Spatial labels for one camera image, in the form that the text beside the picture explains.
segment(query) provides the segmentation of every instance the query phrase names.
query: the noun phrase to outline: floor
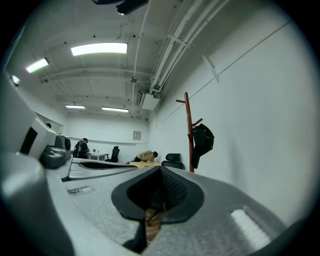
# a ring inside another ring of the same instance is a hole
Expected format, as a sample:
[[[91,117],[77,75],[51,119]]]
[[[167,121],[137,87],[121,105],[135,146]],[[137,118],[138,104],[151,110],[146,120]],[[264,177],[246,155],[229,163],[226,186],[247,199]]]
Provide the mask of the floor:
[[[147,220],[153,213],[154,209],[148,209],[145,212],[145,219]],[[155,239],[156,235],[160,231],[161,228],[161,218],[163,212],[159,212],[152,220],[150,220],[150,226],[147,226],[147,222],[145,222],[145,237],[146,237],[146,244],[147,246],[151,245],[153,240]]]

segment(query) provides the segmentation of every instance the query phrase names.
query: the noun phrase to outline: gray surface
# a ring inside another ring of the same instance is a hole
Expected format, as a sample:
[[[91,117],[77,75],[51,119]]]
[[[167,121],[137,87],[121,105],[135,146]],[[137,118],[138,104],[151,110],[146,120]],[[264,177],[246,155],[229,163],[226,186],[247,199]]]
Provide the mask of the gray surface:
[[[204,203],[187,222],[162,225],[144,256],[241,256],[252,253],[230,216],[236,209],[244,209],[271,239],[286,229],[273,213],[234,186],[185,170],[168,169],[197,183],[204,192]]]
[[[30,127],[36,119],[7,72],[0,73],[0,124],[3,135],[0,151],[19,152]]]
[[[61,180],[66,180],[69,176],[69,171],[70,171],[70,167],[71,167],[71,163],[72,163],[72,158],[68,159],[66,161],[66,163],[58,168],[53,169],[53,171],[55,173],[57,173],[59,175],[59,177],[61,178]]]
[[[71,150],[67,150],[66,148],[66,138],[69,138],[66,135],[63,134],[57,134],[57,136],[55,137],[55,147],[57,148],[61,148],[61,149],[65,149],[65,154],[66,154],[66,159],[70,159],[71,158]]]
[[[55,146],[46,146],[41,156],[41,162],[46,168],[57,168],[67,162],[66,150]]]
[[[9,152],[0,153],[0,164],[1,201],[29,241],[43,255],[74,255],[42,165],[32,157]]]
[[[111,193],[119,184],[136,177],[152,167],[136,169],[117,175],[64,182],[67,190],[90,187],[93,192],[70,194],[85,218],[99,231],[119,244],[133,239],[139,223],[123,218],[111,200]]]
[[[107,237],[123,244],[132,239],[138,223],[120,216],[111,201],[113,189],[149,168],[118,175],[65,182],[66,189],[90,187],[87,194],[71,194],[80,211]],[[269,210],[227,183],[169,167],[171,171],[198,184],[204,192],[202,207],[188,221],[162,225],[161,230],[144,252],[153,255],[215,255],[241,256],[253,252],[230,213],[237,209],[245,212],[275,239],[286,227]]]
[[[84,166],[79,165],[81,163],[90,163],[90,162],[113,165],[114,168],[90,169],[90,168],[86,168]],[[69,179],[70,180],[92,179],[92,178],[116,175],[116,174],[137,170],[136,166],[130,166],[130,165],[127,165],[126,167],[118,167],[118,166],[125,166],[125,164],[118,164],[118,163],[115,164],[110,162],[106,163],[105,161],[73,158],[72,164],[70,166]]]
[[[136,256],[137,254],[112,241],[93,226],[68,195],[64,184],[54,170],[46,172],[48,186],[56,212],[66,229],[77,256]],[[67,187],[77,187],[81,181],[69,181]]]

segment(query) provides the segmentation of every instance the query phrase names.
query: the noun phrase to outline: white vent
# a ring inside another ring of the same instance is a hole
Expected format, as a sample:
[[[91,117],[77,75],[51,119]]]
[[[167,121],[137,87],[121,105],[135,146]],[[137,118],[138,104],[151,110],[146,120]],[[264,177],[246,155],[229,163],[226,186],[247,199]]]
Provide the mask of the white vent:
[[[159,101],[160,101],[159,98],[147,93],[145,94],[142,108],[145,110],[154,110]]]
[[[242,209],[234,210],[231,217],[240,228],[243,236],[257,251],[271,242],[270,237]]]

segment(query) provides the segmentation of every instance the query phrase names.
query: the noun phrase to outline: pipe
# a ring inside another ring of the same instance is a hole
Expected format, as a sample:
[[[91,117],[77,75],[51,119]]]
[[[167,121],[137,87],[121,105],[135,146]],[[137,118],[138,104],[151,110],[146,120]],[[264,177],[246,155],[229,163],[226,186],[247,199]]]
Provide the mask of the pipe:
[[[202,29],[212,20],[212,18],[223,8],[225,7],[225,5],[229,2],[230,0],[225,0],[223,3],[221,3],[217,9],[214,10],[214,12],[204,21],[204,23],[199,27],[199,29],[195,32],[195,34],[190,38],[190,40],[187,42],[188,45],[190,45],[193,40],[198,36],[198,34],[202,31]],[[166,75],[160,89],[162,88],[162,86],[164,85],[164,83],[167,81],[170,73],[172,72],[172,70],[174,69],[174,67],[177,65],[178,61],[180,60],[180,58],[182,57],[182,55],[185,53],[186,48],[184,48],[181,52],[181,54],[179,55],[179,57],[175,60],[174,64],[172,65],[170,71],[168,72],[168,74]]]
[[[139,53],[139,47],[140,47],[140,40],[141,40],[141,36],[142,36],[142,32],[144,30],[144,26],[145,26],[145,22],[147,19],[147,15],[150,9],[150,5],[151,5],[152,0],[149,1],[144,16],[143,16],[143,20],[142,20],[142,24],[141,24],[141,29],[140,29],[140,33],[138,36],[138,42],[137,42],[137,46],[136,46],[136,52],[135,52],[135,59],[134,59],[134,68],[133,68],[133,77],[136,77],[136,71],[137,71],[137,61],[138,61],[138,53]],[[132,117],[134,117],[134,97],[135,97],[135,82],[132,83]]]
[[[190,44],[188,42],[188,40],[190,39],[190,37],[193,35],[193,33],[195,32],[195,30],[199,27],[200,23],[206,18],[206,16],[208,15],[208,13],[217,5],[217,3],[219,2],[219,0],[212,0],[206,7],[205,9],[202,11],[202,13],[198,16],[198,18],[195,20],[195,22],[193,23],[192,27],[190,28],[189,32],[186,34],[186,36],[183,38],[183,41],[185,43],[187,43],[188,45]],[[162,84],[164,83],[164,80],[166,79],[166,77],[168,76],[170,70],[172,69],[175,61],[177,60],[177,58],[179,57],[179,54],[185,50],[185,47],[180,44],[178,49],[176,49],[175,53],[173,54],[172,58],[170,59],[170,62],[168,63],[168,65],[166,66],[165,71],[163,72],[163,75],[159,81],[159,85],[160,87],[162,86]]]
[[[135,97],[135,82],[132,83],[132,118],[134,118],[134,97]]]
[[[173,33],[173,37],[178,38],[179,35],[181,34],[182,30],[184,29],[185,25],[188,23],[188,21],[190,20],[190,18],[192,17],[192,15],[194,14],[194,12],[200,7],[200,5],[203,3],[204,0],[195,0],[194,3],[191,5],[191,7],[189,8],[189,10],[186,12],[186,14],[184,15],[182,21],[180,22],[180,24],[178,25],[177,29],[175,30],[175,32]],[[150,93],[152,93],[153,88],[155,87],[155,85],[158,82],[159,76],[161,74],[162,69],[164,68],[164,65],[168,59],[168,56],[171,53],[171,50],[174,46],[175,41],[173,39],[170,39],[170,42],[168,44],[168,47],[165,49],[165,52],[162,56],[162,59],[159,63],[159,66],[156,70],[154,79],[151,83],[150,86]]]
[[[158,52],[158,54],[157,54],[157,56],[156,56],[155,62],[154,62],[153,67],[152,67],[151,74],[154,73],[154,70],[155,70],[155,68],[156,68],[156,66],[157,66],[157,63],[158,63],[158,60],[159,60],[159,57],[162,56],[163,51],[165,51],[164,46],[165,46],[166,38],[168,37],[169,32],[171,31],[172,26],[175,24],[177,17],[179,17],[180,13],[181,13],[182,10],[185,8],[185,5],[187,4],[187,2],[188,2],[188,1],[183,1],[183,4],[182,4],[181,7],[179,8],[179,11],[176,13],[173,21],[171,22],[171,25],[170,25],[170,27],[168,28],[168,30],[167,30],[167,32],[166,32],[166,34],[165,34],[164,40],[162,41],[160,50],[159,50],[159,52]],[[151,75],[151,76],[150,76],[150,79],[149,79],[149,84],[151,83],[152,77],[153,77],[153,76]]]

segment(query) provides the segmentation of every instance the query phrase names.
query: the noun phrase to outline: black bag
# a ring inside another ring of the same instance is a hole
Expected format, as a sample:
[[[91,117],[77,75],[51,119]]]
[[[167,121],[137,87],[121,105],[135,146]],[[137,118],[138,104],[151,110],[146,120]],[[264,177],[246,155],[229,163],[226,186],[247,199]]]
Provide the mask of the black bag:
[[[80,141],[78,141],[78,143],[77,144],[75,144],[75,146],[74,146],[74,151],[76,152],[78,152],[79,151],[79,145],[80,145]]]
[[[200,157],[213,149],[215,136],[209,128],[202,123],[192,130],[195,146],[192,153],[191,164],[193,168],[197,169]]]

